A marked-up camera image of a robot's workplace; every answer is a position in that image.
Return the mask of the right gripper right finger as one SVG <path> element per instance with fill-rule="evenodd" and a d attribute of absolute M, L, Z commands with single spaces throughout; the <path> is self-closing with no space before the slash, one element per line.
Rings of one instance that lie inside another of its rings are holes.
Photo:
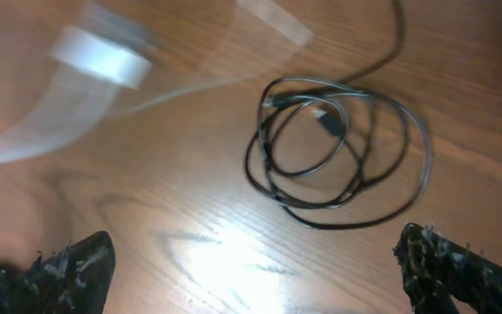
<path fill-rule="evenodd" d="M 502 267 L 468 246 L 408 223 L 393 253 L 413 312 L 457 313 L 458 300 L 478 314 L 502 314 Z"/>

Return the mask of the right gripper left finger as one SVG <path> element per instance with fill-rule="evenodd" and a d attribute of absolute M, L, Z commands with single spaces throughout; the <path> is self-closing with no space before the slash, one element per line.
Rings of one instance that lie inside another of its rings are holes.
<path fill-rule="evenodd" d="M 27 270 L 0 262 L 0 314 L 101 313 L 115 266 L 105 231 L 38 256 Z"/>

